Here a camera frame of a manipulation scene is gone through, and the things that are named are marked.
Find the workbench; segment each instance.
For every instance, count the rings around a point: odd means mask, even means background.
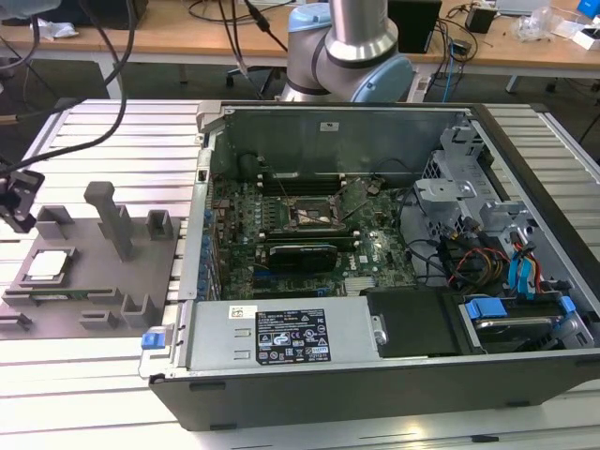
[[[125,203],[132,217],[145,217],[149,209],[159,208],[183,219],[169,302],[177,298],[188,230],[199,152],[197,105],[198,101],[131,100],[116,136],[99,147],[32,167],[46,174],[34,214],[43,204],[63,203],[74,218],[93,217],[96,210],[85,203],[83,192],[89,181],[98,180],[114,183],[114,199]],[[118,107],[118,101],[88,100],[51,117],[27,156],[99,136],[113,122]],[[488,107],[600,256],[600,242],[594,240],[600,228],[598,194],[586,190],[593,188],[600,175],[583,150],[546,112],[526,105]],[[508,186],[502,168],[494,167],[494,171]],[[517,197],[515,192],[508,193]],[[0,293],[36,235],[36,231],[16,234],[0,224]],[[163,323],[172,323],[173,313],[174,307],[167,306]],[[471,449],[473,436],[480,435],[499,438],[494,448],[511,450],[592,448],[600,442],[599,381],[582,384],[539,407],[190,433],[180,428],[139,377],[140,344],[135,337],[0,341],[0,448],[105,449],[108,444],[210,450],[371,445]],[[298,386],[298,392],[291,395],[310,393]]]
[[[441,17],[464,0],[444,0]],[[578,0],[553,0],[557,8],[575,11]],[[211,64],[233,65],[232,50],[223,25],[203,22],[189,16],[187,8],[180,0],[150,0],[148,9],[136,32],[131,62],[170,63],[170,64]],[[283,42],[287,42],[287,22],[290,7],[279,7],[265,13],[271,22],[272,31]],[[575,19],[563,11],[558,14]],[[246,13],[239,8],[238,15]],[[218,18],[217,5],[212,4],[206,14]],[[455,17],[464,23],[466,14]],[[600,71],[600,52],[590,52],[570,40],[556,37],[552,41],[520,43],[512,36],[511,24],[515,18],[497,18],[486,35],[476,35],[479,51],[465,68],[465,73],[481,75],[507,75],[528,77],[558,77],[596,79]],[[78,37],[57,39],[55,42],[42,41],[36,58],[56,60],[94,61],[103,77],[113,70],[113,60],[107,52],[98,33],[91,28],[78,27]],[[286,53],[265,33],[253,24],[239,26],[240,42],[244,59],[248,66],[285,67]],[[453,38],[470,40],[454,25],[450,27]],[[24,51],[31,45],[31,31],[27,27],[2,27],[2,35],[18,49]],[[128,32],[108,30],[115,48],[122,52],[127,43]],[[0,56],[14,56],[0,46]],[[414,65],[416,76],[409,93],[409,101],[423,101],[428,78],[433,74],[443,58],[443,44],[440,33],[434,33],[429,51],[425,54],[408,55]],[[120,98],[117,81],[108,86],[111,98]]]

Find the floor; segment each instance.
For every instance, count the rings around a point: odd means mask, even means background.
[[[249,83],[237,77],[235,87],[225,86],[228,67],[189,66],[189,82],[178,81],[175,65],[129,64],[124,72],[124,84],[130,98],[234,98],[253,99]],[[60,98],[106,98],[101,87],[101,76],[94,63],[36,61],[34,69],[47,81]],[[256,83],[263,82],[266,74],[254,74]],[[465,76],[452,101],[482,103],[542,103],[546,105],[562,125],[576,138],[600,113],[594,106],[600,94],[590,89],[592,82],[560,80],[554,93],[546,92],[550,79],[523,79],[515,94],[507,94],[504,87],[507,77]],[[23,113],[29,109],[47,108],[56,98],[32,74],[18,69],[4,80],[5,90],[0,94],[0,114]],[[275,81],[268,92],[270,98],[278,94],[285,81]],[[443,86],[434,86],[426,101],[441,101]],[[0,151],[11,161],[23,157],[31,141],[43,125],[43,119],[32,120],[15,127],[0,127]],[[586,138],[584,148],[596,159],[600,158],[600,124]]]

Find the power supply label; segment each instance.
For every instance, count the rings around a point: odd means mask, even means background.
[[[256,360],[263,366],[331,361],[324,309],[257,312]]]

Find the aluminum extrusion table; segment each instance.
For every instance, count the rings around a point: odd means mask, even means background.
[[[64,203],[75,218],[90,217],[95,210],[84,202],[85,186],[110,180],[115,200],[126,203],[133,217],[159,207],[186,219],[198,155],[197,104],[131,100],[115,137],[98,148],[34,166],[47,176],[37,208]],[[600,239],[595,238],[600,187],[593,162],[551,115],[528,106],[489,108],[600,257]],[[117,110],[117,101],[90,100],[52,117],[28,156],[100,135]],[[497,174],[502,179],[500,168]],[[170,301],[177,295],[186,233],[184,221]],[[35,235],[18,235],[0,225],[0,292]],[[172,321],[173,308],[167,307],[163,322]],[[140,353],[138,338],[0,341],[0,448],[473,449],[475,435],[498,437],[494,448],[511,450],[593,448],[600,442],[600,382],[583,384],[539,407],[190,433],[138,376]],[[297,395],[309,393],[298,386]]]

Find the motherboard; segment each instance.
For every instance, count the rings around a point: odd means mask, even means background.
[[[400,191],[384,186],[369,177],[214,180],[220,299],[353,296],[415,284],[396,225]]]

